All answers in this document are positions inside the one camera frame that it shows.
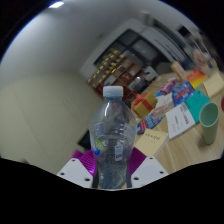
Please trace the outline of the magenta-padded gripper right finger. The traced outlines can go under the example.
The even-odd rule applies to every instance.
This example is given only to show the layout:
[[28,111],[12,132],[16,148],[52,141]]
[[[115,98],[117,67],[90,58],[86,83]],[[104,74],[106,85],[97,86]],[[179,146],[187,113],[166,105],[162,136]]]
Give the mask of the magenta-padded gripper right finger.
[[133,148],[128,170],[133,188],[143,187],[168,175],[154,156],[147,157],[137,148]]

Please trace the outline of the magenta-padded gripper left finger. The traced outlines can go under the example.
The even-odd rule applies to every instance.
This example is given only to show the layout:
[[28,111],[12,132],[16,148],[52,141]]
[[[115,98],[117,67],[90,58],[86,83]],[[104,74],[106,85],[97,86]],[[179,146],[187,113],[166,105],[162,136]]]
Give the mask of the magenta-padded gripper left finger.
[[81,153],[76,150],[58,176],[84,188],[97,188],[97,165],[93,152],[88,150]]

